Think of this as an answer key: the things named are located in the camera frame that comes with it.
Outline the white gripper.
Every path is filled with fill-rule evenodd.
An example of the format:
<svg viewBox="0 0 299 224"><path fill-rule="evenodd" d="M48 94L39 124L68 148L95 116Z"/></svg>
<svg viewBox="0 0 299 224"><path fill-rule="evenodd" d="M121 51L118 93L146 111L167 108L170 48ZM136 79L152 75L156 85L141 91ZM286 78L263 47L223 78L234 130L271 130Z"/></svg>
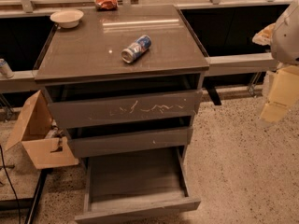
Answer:
<svg viewBox="0 0 299 224"><path fill-rule="evenodd" d="M261 46L271 44L272 57L291 64L269 74L270 87L260 119L276 123L299 100L299 0L292 0L276 24L264 27L254 35L252 42Z"/></svg>

